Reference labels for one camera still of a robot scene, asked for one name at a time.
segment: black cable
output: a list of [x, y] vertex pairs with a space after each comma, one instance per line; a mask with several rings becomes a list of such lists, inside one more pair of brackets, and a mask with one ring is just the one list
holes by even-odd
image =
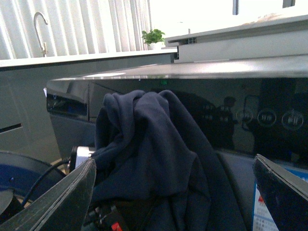
[[52, 170], [54, 170], [55, 168], [61, 166], [61, 165], [64, 165], [64, 164], [68, 164], [69, 163], [69, 159], [70, 158], [65, 158], [64, 160], [56, 163], [55, 165], [53, 166], [50, 166], [45, 172], [43, 175], [41, 175], [35, 182], [34, 184], [32, 185], [30, 191], [27, 193], [27, 195], [25, 196], [23, 202], [21, 203], [21, 205], [24, 207], [25, 204], [28, 202], [30, 196], [32, 195], [33, 191], [38, 187], [39, 183], [44, 179], [45, 176], [48, 175], [48, 173], [50, 173]]

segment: green plant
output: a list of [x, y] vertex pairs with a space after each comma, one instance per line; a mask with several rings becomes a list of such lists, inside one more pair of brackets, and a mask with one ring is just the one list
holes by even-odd
[[163, 38], [164, 32], [158, 29], [150, 30], [149, 33], [142, 31], [142, 38], [144, 43], [150, 45], [151, 43], [165, 42]]

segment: white countertop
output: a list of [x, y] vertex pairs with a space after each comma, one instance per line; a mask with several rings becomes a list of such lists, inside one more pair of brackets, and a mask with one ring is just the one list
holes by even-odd
[[8, 59], [8, 60], [0, 60], [0, 68], [12, 67], [12, 66], [37, 65], [37, 64], [54, 64], [54, 63], [74, 62], [82, 60], [168, 54], [175, 52], [177, 52], [177, 49], [171, 48], [171, 49], [161, 49], [161, 50], [151, 50], [151, 51], [128, 51], [128, 52], [66, 55], [66, 56], [41, 57], [41, 58], [27, 58], [27, 59]]

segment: potted plant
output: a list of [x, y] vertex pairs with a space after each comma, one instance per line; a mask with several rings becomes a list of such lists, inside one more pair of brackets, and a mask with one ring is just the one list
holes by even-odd
[[150, 30], [149, 33], [142, 31], [142, 38], [151, 50], [161, 49], [165, 43], [164, 32], [158, 29]]

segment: kitchen faucet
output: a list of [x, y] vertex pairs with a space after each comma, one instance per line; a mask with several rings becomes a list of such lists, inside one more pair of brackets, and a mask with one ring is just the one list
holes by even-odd
[[45, 19], [44, 15], [41, 12], [36, 12], [35, 15], [34, 15], [34, 18], [33, 18], [33, 24], [34, 24], [35, 32], [36, 32], [37, 37], [38, 37], [40, 49], [42, 50], [43, 57], [47, 57], [48, 51], [47, 51], [46, 42], [42, 43], [41, 38], [40, 38], [39, 33], [38, 33], [38, 29], [37, 29], [37, 18], [38, 18], [39, 15], [42, 16], [46, 25], [48, 25], [48, 21]]

